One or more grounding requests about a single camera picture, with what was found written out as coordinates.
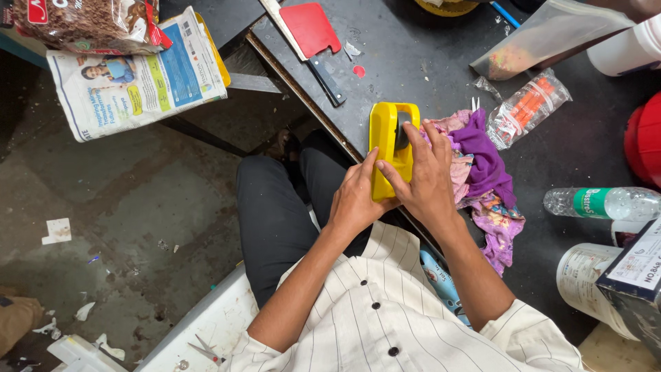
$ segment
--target bottle label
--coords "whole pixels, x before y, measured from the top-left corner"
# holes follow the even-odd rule
[[[608,191],[611,188],[579,189],[574,195],[574,210],[583,217],[610,218],[605,207]]]

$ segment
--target water bottle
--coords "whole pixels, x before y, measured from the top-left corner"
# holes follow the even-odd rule
[[[544,208],[556,216],[646,222],[661,214],[661,194],[642,187],[552,189]]]

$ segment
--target black trousers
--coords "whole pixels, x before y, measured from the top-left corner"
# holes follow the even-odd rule
[[[351,163],[323,130],[312,132],[301,148],[301,173],[323,228],[329,220],[333,194]],[[282,274],[310,250],[319,232],[284,165],[266,156],[241,161],[237,208],[246,275],[262,308],[275,293]],[[344,254],[360,256],[370,233],[371,225],[356,236]]]

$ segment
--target hand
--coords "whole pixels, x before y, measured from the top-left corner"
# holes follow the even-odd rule
[[[395,168],[385,160],[379,160],[376,167],[393,186],[397,198],[404,207],[436,237],[437,234],[444,235],[445,231],[452,232],[457,226],[456,223],[459,223],[458,219],[461,222],[463,220],[457,213],[454,203],[450,178],[452,163],[450,141],[430,122],[424,121],[422,125],[429,135],[431,149],[415,126],[409,122],[403,124],[413,152],[410,183],[404,181]]]
[[[362,164],[350,167],[333,195],[327,227],[337,228],[350,239],[381,218],[383,213],[400,205],[397,198],[379,203],[371,198],[371,173],[378,153],[379,148],[375,147]]]

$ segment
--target knife handle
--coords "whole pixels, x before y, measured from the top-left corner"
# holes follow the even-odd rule
[[[335,80],[333,80],[329,72],[326,71],[317,56],[310,57],[307,60],[307,65],[310,66],[310,69],[315,74],[315,77],[317,80],[319,80],[319,83],[321,83],[321,86],[326,91],[326,94],[329,96],[330,101],[334,107],[337,107],[341,105],[342,102],[346,101],[344,92],[342,92],[340,87],[337,86]]]

